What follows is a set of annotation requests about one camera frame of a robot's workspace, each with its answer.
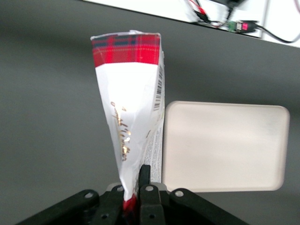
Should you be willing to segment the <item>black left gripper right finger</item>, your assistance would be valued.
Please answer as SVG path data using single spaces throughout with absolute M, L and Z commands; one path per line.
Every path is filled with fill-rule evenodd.
M 150 183 L 150 165 L 142 165 L 138 180 L 139 224 L 165 225 L 164 209 L 157 186 Z

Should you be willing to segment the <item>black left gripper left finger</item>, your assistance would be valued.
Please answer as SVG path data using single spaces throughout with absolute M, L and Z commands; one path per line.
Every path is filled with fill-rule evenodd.
M 105 194 L 106 198 L 99 206 L 99 224 L 116 225 L 122 211 L 124 188 L 122 185 L 116 185 Z

